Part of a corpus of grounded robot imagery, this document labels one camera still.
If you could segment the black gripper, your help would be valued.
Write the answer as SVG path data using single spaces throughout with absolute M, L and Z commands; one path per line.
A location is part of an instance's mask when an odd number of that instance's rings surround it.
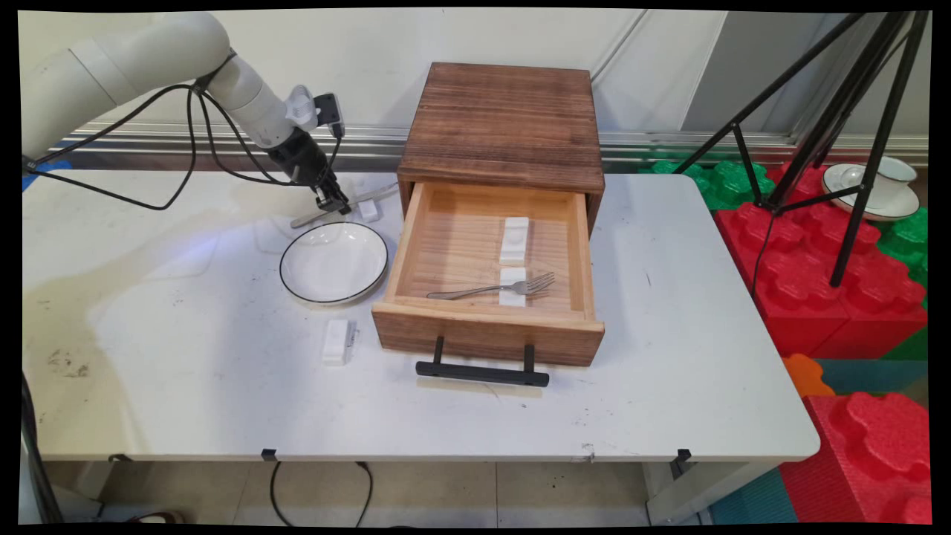
M 347 195 L 336 182 L 327 155 L 308 132 L 292 128 L 288 138 L 267 148 L 266 153 L 293 185 L 309 187 L 315 192 L 320 210 L 337 211 L 342 215 L 352 211 Z

